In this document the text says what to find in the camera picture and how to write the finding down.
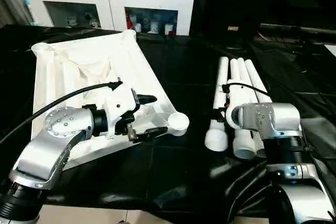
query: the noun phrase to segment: tile floor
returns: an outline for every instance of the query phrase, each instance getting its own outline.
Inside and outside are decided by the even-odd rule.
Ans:
[[[126,220],[130,224],[171,224],[140,210],[126,211],[50,205],[42,207],[38,224],[117,224],[122,220]],[[237,217],[234,224],[268,224],[268,220]]]

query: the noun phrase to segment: black cable on table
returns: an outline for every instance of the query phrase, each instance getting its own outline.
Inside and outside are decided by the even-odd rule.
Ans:
[[[229,87],[232,85],[238,85],[238,86],[242,86],[242,87],[247,87],[249,89],[253,89],[256,92],[259,92],[261,94],[267,95],[268,97],[270,96],[267,92],[265,92],[264,90],[258,89],[256,87],[253,87],[251,85],[248,84],[244,84],[244,83],[239,83],[239,82],[232,82],[232,83],[228,83],[228,84],[223,84],[222,85],[222,89],[224,93],[230,93]]]
[[[110,89],[114,90],[116,89],[119,85],[122,84],[122,81],[118,81],[118,82],[107,82],[107,83],[102,83],[102,84],[96,84],[96,85],[92,85],[92,86],[88,86],[79,90],[76,90],[70,94],[67,94],[57,100],[55,100],[54,102],[48,104],[47,106],[43,107],[42,109],[40,109],[39,111],[35,112],[33,115],[31,115],[30,117],[28,117],[26,120],[24,120],[21,124],[19,124],[18,126],[16,126],[14,129],[12,129],[9,133],[7,133],[1,140],[0,140],[0,145],[3,144],[11,135],[13,135],[14,133],[16,133],[20,128],[22,128],[23,126],[25,126],[26,124],[30,123],[32,120],[34,120],[36,117],[38,117],[39,115],[45,113],[46,111],[48,111],[49,109],[51,109],[52,107],[60,104],[61,102],[64,102],[65,100],[74,97],[75,95],[93,90],[93,89],[99,89],[99,88],[103,88],[103,87],[109,87]]]

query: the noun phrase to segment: cabinet door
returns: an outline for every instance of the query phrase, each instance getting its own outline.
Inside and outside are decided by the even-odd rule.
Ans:
[[[194,0],[110,0],[115,30],[124,31],[131,22],[148,32],[156,23],[157,33],[164,34],[165,25],[169,25],[177,35],[189,35],[193,3]]]
[[[42,26],[114,30],[109,0],[29,0]]]

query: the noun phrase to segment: black plastic sheet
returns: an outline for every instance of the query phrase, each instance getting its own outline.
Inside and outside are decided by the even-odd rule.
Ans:
[[[111,33],[18,26],[1,29],[0,83],[6,94],[0,98],[1,133],[32,112],[33,44]],[[190,118],[188,131],[66,170],[50,192],[49,204],[142,209],[174,223],[212,219],[225,223],[229,212],[267,216],[265,161],[242,161],[230,147],[215,153],[204,146],[220,56],[251,59],[273,101],[289,102],[299,109],[307,139],[336,170],[336,57],[323,46],[243,41],[239,49],[227,49],[203,38],[148,34],[138,34],[137,41],[175,108]],[[231,145],[232,131],[228,135]],[[1,179],[7,177],[29,139],[28,126],[0,146]],[[320,168],[336,199],[335,178],[323,164]]]

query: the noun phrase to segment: white plastic tray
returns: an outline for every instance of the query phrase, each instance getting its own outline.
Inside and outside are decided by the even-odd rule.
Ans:
[[[157,101],[142,105],[135,114],[133,127],[137,133],[153,127],[167,126],[168,133],[183,135],[189,125],[186,115],[178,113],[135,41],[136,33],[126,30],[120,34],[65,41],[55,44],[38,43],[32,46],[37,57],[34,112],[55,99],[77,89],[118,77],[137,94],[150,94]],[[104,104],[104,88],[77,95],[58,105],[80,108],[95,103]],[[46,113],[33,121],[31,137],[43,126]],[[127,136],[93,137],[80,142],[72,150],[65,169],[95,158],[133,146]]]

